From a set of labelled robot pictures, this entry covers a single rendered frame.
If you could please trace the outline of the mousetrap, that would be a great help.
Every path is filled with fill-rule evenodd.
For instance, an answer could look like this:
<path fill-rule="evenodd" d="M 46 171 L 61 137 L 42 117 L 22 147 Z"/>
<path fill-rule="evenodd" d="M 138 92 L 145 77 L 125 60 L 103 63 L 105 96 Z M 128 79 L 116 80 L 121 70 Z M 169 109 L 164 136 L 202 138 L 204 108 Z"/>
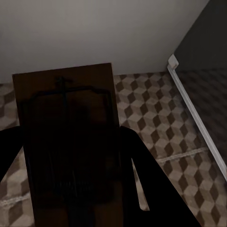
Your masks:
<path fill-rule="evenodd" d="M 111 62 L 12 77 L 35 227 L 124 227 Z"/>

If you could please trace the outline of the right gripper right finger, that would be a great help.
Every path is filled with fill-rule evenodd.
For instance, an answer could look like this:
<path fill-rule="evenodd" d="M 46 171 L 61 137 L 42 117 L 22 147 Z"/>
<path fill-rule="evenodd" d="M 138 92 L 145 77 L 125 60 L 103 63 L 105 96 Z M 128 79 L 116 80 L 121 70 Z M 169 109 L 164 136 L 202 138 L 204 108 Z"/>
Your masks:
<path fill-rule="evenodd" d="M 119 127 L 124 227 L 201 227 L 138 134 Z M 140 209 L 131 159 L 149 211 Z"/>

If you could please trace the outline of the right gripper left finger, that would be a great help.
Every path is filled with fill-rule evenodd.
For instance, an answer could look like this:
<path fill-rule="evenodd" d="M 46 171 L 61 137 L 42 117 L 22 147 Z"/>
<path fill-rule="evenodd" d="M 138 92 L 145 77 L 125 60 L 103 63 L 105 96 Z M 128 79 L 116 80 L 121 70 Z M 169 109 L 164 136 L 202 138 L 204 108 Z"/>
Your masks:
<path fill-rule="evenodd" d="M 19 126 L 0 131 L 0 182 L 22 147 Z"/>

